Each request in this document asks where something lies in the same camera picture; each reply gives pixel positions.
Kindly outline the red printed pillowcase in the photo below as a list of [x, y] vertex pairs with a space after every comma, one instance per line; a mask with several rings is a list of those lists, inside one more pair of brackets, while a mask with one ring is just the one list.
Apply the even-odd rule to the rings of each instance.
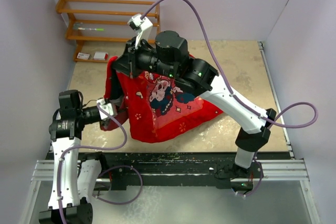
[[131, 137], [145, 143], [171, 140], [223, 114], [215, 105], [183, 92], [174, 80], [142, 72], [131, 79], [113, 69], [114, 56], [107, 64], [104, 98], [115, 104], [117, 114], [100, 124], [112, 131], [125, 121]]

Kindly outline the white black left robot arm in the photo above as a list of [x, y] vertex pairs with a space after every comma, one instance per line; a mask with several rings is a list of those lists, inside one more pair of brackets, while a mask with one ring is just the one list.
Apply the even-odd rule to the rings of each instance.
[[96, 107], [83, 107], [78, 90], [61, 92], [59, 109], [49, 126], [54, 155], [52, 190], [47, 210], [41, 211], [39, 223], [92, 223], [91, 195], [97, 178], [108, 172], [100, 153], [79, 160], [84, 127], [100, 121]]

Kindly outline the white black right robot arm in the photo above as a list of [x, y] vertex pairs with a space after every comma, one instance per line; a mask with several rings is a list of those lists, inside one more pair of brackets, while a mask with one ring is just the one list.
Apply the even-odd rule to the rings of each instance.
[[142, 72], [172, 78], [178, 88], [215, 105], [239, 125], [235, 144], [234, 173], [246, 177], [252, 171], [257, 151], [268, 143], [270, 120], [274, 109], [262, 109], [226, 84], [218, 71], [207, 61], [190, 56], [187, 40], [175, 31], [163, 31], [152, 47], [145, 39], [132, 38], [112, 67], [130, 78]]

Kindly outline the white red small box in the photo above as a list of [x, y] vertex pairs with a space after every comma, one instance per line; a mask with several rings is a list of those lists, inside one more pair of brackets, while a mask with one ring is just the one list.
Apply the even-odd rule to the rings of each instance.
[[102, 52], [102, 51], [96, 51], [93, 55], [94, 60], [102, 60], [105, 61], [109, 57], [109, 54], [107, 52]]

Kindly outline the red white card box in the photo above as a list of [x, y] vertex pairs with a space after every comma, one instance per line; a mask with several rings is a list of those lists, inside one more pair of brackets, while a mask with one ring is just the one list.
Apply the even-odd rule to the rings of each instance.
[[81, 60], [88, 60], [90, 58], [90, 54], [79, 52], [76, 58]]

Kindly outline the green white pen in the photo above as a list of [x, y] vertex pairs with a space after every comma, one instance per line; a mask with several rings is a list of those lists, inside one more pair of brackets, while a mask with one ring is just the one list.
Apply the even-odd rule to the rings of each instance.
[[82, 23], [75, 23], [73, 25], [74, 30], [87, 30], [87, 31], [104, 31], [104, 28], [90, 28], [90, 27], [83, 27]]

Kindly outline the wooden shelf rack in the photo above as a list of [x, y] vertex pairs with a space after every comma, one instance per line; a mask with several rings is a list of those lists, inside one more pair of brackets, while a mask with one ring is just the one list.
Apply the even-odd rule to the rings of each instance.
[[87, 36], [82, 32], [83, 30], [74, 30], [73, 25], [75, 23], [82, 23], [83, 27], [90, 28], [103, 28], [106, 26], [127, 26], [126, 20], [112, 20], [111, 17], [123, 17], [130, 18], [136, 14], [136, 12], [127, 12], [123, 10], [97, 10], [97, 9], [78, 9], [71, 7], [72, 3], [88, 3], [88, 4], [110, 4], [126, 6], [150, 6], [152, 1], [132, 1], [132, 0], [58, 0], [55, 10], [57, 14], [67, 15], [69, 22], [65, 33], [67, 40], [74, 40], [76, 42], [76, 49], [73, 54], [73, 61], [79, 62], [81, 59], [77, 59], [77, 54], [82, 51], [87, 41], [97, 42], [126, 42], [127, 38], [122, 37], [107, 37], [92, 35]]

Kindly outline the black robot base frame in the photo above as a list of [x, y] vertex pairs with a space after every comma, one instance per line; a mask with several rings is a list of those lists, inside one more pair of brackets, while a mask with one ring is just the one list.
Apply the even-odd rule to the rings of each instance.
[[[97, 182], [112, 190], [128, 186], [216, 187], [251, 192], [254, 179], [264, 177], [261, 163], [241, 168], [235, 153], [102, 153], [102, 170]], [[80, 153], [79, 160], [98, 153]]]

